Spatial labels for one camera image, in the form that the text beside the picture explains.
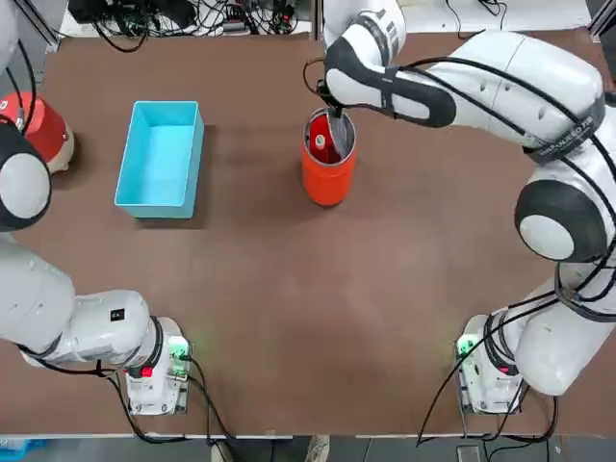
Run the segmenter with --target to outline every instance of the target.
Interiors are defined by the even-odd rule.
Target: white wall
[[[503,29],[544,31],[574,29],[590,23],[584,0],[501,0],[507,4]],[[398,0],[404,6],[407,32],[455,32],[455,16],[445,0]],[[477,0],[449,0],[460,16],[462,31],[498,29],[501,18],[493,17]]]

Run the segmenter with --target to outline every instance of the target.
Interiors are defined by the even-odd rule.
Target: brown table
[[[538,34],[596,65],[583,31]],[[400,62],[448,54],[452,35],[409,38]],[[69,273],[80,294],[140,291],[195,343],[213,398],[241,434],[417,433],[467,319],[521,299],[552,265],[513,226],[533,164],[471,129],[434,131],[353,111],[359,162],[346,202],[324,210],[299,180],[301,130],[320,101],[301,69],[307,39],[167,38],[122,55],[68,40],[44,95],[81,148],[54,178],[45,219],[18,239]],[[207,125],[190,221],[139,222],[114,205],[135,100],[197,100]],[[614,339],[562,399],[558,431],[616,435]],[[129,433],[109,384],[27,366],[0,346],[2,433]],[[203,434],[188,417],[142,420]],[[530,398],[508,431],[543,432]],[[471,419],[493,431],[495,418]],[[453,387],[428,426],[461,431]]]

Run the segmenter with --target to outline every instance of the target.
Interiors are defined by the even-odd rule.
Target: red cup
[[[347,152],[334,147],[327,110],[315,111],[304,128],[301,154],[304,189],[312,200],[329,207],[347,197],[355,168],[356,132],[348,115],[343,114],[347,133]]]
[[[32,94],[29,91],[22,91],[21,98],[24,117],[27,119]],[[19,117],[19,109],[19,98],[16,93],[0,99],[0,114],[7,116],[15,123]],[[35,102],[34,114],[28,127],[28,133],[26,133],[26,139],[47,163],[51,173],[68,168],[68,162],[75,148],[74,136],[62,117],[40,97]]]

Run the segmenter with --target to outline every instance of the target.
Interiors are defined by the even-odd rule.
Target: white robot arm
[[[0,73],[16,44],[13,7],[0,0]],[[0,339],[18,345],[34,366],[106,361],[126,370],[133,414],[182,410],[190,351],[177,324],[150,316],[136,292],[75,295],[68,275],[12,238],[12,231],[36,224],[50,202],[46,163],[1,118]]]
[[[406,27],[396,0],[325,2],[324,18],[319,93],[330,106],[364,107],[434,128],[482,129],[520,144],[537,163],[520,194],[515,224],[532,251],[562,262],[562,289],[556,286],[556,297],[551,279],[529,296],[545,294],[535,302],[472,318],[461,339],[469,345],[553,300],[551,307],[504,325],[463,363],[463,373],[478,413],[504,413],[512,403],[515,408],[522,380],[544,394],[562,395],[616,325],[614,272],[597,268],[614,250],[616,219],[616,183],[603,156],[611,160],[616,152],[616,109],[605,105],[599,71],[541,40],[499,31],[469,39],[425,71],[397,67],[391,62],[405,43]],[[462,65],[464,60],[479,66]],[[547,93],[576,121],[494,69]]]

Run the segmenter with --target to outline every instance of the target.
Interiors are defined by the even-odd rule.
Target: blue plastic bin
[[[195,101],[137,101],[115,205],[136,218],[191,218],[203,120]]]
[[[5,449],[0,447],[0,461],[8,462],[13,460],[21,460],[30,450],[42,448],[46,445],[46,440],[24,440],[23,445],[19,449]]]

